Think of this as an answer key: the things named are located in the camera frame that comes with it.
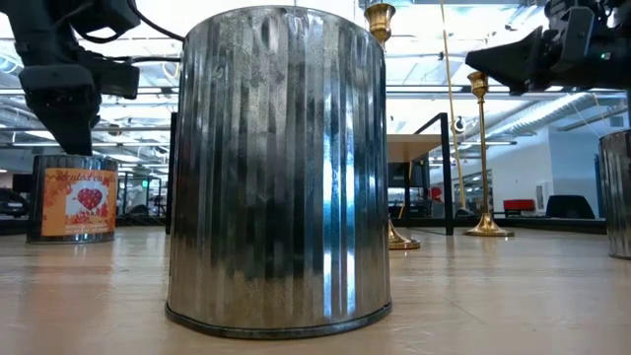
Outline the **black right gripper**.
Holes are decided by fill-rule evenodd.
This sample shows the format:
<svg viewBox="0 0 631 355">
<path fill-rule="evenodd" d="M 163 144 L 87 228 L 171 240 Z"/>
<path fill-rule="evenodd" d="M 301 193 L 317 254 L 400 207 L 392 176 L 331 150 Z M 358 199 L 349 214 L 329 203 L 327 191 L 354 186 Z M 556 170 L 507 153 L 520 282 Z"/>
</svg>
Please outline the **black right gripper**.
<svg viewBox="0 0 631 355">
<path fill-rule="evenodd" d="M 546 77 L 556 86 L 631 89 L 631 0 L 548 0 Z M 523 39 L 468 52 L 465 64 L 509 88 L 528 91 L 543 28 Z"/>
</svg>

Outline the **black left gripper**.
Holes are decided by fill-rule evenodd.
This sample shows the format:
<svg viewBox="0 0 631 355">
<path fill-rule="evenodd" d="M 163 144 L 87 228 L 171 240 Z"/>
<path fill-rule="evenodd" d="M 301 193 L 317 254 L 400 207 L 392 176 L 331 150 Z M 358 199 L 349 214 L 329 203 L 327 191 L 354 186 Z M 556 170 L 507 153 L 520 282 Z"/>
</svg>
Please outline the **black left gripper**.
<svg viewBox="0 0 631 355">
<path fill-rule="evenodd" d="M 70 155 L 92 155 L 101 93 L 134 99 L 139 69 L 81 46 L 114 41 L 140 25 L 135 0 L 0 0 L 15 48 L 26 103 Z"/>
</svg>

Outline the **short brass candlestick holder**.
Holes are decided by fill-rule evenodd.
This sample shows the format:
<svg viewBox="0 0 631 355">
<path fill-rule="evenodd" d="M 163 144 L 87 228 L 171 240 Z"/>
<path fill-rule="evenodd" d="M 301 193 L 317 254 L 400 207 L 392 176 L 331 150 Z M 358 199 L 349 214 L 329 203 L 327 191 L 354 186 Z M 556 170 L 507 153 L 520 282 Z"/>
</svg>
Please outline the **short brass candlestick holder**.
<svg viewBox="0 0 631 355">
<path fill-rule="evenodd" d="M 479 134 L 480 134 L 480 147 L 481 147 L 481 179 L 482 179 L 482 213 L 478 224 L 464 231 L 466 236 L 472 237 L 487 237 L 487 238 L 511 238 L 515 235 L 514 232 L 502 229 L 499 227 L 494 219 L 492 213 L 489 211 L 489 183 L 487 173 L 487 155 L 486 155 L 486 136 L 485 136 L 485 113 L 484 113 L 484 99 L 489 91 L 488 76 L 480 71 L 475 71 L 467 76 L 471 84 L 471 93 L 477 98 L 478 113 L 479 113 Z"/>
</svg>

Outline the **metal can orange heart label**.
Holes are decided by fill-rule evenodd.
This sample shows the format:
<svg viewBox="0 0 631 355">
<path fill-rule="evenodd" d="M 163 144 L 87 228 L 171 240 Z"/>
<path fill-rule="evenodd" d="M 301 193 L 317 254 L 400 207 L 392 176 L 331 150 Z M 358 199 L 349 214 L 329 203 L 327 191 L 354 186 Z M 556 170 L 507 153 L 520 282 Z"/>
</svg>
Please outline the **metal can orange heart label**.
<svg viewBox="0 0 631 355">
<path fill-rule="evenodd" d="M 105 157 L 34 159 L 29 244 L 89 244 L 114 239 L 118 163 Z"/>
</svg>

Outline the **corrugated metal can orange label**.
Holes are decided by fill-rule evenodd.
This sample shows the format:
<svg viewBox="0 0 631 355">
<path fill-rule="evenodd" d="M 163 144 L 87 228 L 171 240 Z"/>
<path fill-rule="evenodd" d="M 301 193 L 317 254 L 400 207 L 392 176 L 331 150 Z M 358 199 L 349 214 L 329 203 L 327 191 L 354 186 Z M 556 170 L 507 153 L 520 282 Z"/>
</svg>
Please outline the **corrugated metal can orange label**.
<svg viewBox="0 0 631 355">
<path fill-rule="evenodd" d="M 631 129 L 600 138 L 599 166 L 608 254 L 631 260 Z"/>
</svg>

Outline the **plain corrugated metal can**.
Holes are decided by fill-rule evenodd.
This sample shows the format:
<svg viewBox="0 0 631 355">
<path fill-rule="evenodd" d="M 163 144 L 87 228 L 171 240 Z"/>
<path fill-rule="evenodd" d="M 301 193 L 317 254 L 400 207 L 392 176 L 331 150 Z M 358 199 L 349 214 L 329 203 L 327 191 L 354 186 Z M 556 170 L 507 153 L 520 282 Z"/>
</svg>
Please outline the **plain corrugated metal can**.
<svg viewBox="0 0 631 355">
<path fill-rule="evenodd" d="M 383 47 L 322 10 L 245 7 L 195 26 L 181 67 L 169 319 L 297 339 L 386 317 Z"/>
</svg>

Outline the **dark low chair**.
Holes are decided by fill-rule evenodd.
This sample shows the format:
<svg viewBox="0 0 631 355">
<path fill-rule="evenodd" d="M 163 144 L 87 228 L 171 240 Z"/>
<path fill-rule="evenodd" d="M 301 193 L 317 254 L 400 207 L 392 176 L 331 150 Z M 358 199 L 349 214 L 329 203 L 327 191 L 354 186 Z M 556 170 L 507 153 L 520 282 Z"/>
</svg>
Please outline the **dark low chair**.
<svg viewBox="0 0 631 355">
<path fill-rule="evenodd" d="M 0 215 L 14 218 L 26 216 L 29 213 L 29 202 L 18 192 L 0 187 Z"/>
</svg>

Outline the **tall brass candlestick holder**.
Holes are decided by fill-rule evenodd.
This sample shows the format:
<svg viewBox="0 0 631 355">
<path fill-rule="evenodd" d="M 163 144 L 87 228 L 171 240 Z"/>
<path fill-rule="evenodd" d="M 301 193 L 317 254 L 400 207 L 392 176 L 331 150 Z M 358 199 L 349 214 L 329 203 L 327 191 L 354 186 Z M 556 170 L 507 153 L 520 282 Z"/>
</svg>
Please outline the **tall brass candlestick holder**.
<svg viewBox="0 0 631 355">
<path fill-rule="evenodd" d="M 364 12 L 364 17 L 369 23 L 369 32 L 381 45 L 386 48 L 386 42 L 391 36 L 390 22 L 395 14 L 395 8 L 388 3 L 376 3 L 370 5 Z M 390 250 L 419 249 L 420 242 L 403 237 L 388 221 L 387 242 Z"/>
</svg>

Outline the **black chair rounded back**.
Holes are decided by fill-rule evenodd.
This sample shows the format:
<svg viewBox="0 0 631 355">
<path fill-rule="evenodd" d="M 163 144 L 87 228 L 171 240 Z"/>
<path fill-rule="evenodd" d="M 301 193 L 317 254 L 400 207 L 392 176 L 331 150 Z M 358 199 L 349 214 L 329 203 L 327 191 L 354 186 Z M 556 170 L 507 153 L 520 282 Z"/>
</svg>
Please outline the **black chair rounded back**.
<svg viewBox="0 0 631 355">
<path fill-rule="evenodd" d="M 551 195 L 545 215 L 549 218 L 594 219 L 591 205 L 583 195 Z"/>
</svg>

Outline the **wooden shelf black metal frame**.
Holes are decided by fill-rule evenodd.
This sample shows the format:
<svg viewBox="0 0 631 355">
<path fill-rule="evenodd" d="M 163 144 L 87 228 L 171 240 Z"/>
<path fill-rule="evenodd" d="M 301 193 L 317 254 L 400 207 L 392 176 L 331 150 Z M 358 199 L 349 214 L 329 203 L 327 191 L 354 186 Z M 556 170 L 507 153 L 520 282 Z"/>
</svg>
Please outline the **wooden shelf black metal frame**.
<svg viewBox="0 0 631 355">
<path fill-rule="evenodd" d="M 178 123 L 178 113 L 171 114 L 171 140 L 170 140 L 170 157 L 169 157 L 169 184 L 167 187 L 167 213 L 166 213 L 166 234 L 172 231 L 173 222 L 173 199 L 175 196 L 174 186 L 176 183 L 176 167 L 175 167 L 175 150 L 176 150 L 176 124 Z M 429 192 L 429 164 L 426 163 L 427 155 L 435 148 L 440 147 L 443 151 L 443 161 L 440 167 L 447 172 L 450 169 L 449 152 L 450 149 L 450 122 L 445 112 L 440 112 L 427 123 L 421 126 L 413 134 L 389 134 L 387 136 L 387 152 L 388 162 L 390 164 L 400 164 L 407 172 L 406 178 L 403 180 L 404 201 L 398 210 L 398 215 L 394 221 L 398 221 L 399 225 L 409 227 L 411 223 L 409 214 L 412 212 L 412 203 L 408 196 L 412 187 L 412 176 L 416 161 L 423 160 L 423 189 Z"/>
</svg>

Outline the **black table edge rail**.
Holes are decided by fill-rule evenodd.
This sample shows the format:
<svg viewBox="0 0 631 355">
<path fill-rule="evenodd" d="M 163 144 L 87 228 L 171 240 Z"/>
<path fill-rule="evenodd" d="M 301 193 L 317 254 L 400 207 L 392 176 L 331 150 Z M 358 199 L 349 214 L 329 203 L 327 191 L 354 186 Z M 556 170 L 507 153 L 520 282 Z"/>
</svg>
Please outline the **black table edge rail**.
<svg viewBox="0 0 631 355">
<path fill-rule="evenodd" d="M 164 217 L 119 217 L 116 219 L 117 227 L 166 227 L 167 219 Z M 401 228 L 440 228 L 447 229 L 445 219 L 410 219 L 393 220 L 395 227 Z M 598 219 L 560 219 L 544 217 L 525 218 L 500 218 L 496 224 L 504 229 L 534 229 L 544 231 L 560 231 L 584 234 L 606 234 L 604 220 Z M 25 234 L 28 231 L 27 219 L 0 219 L 0 236 Z"/>
</svg>

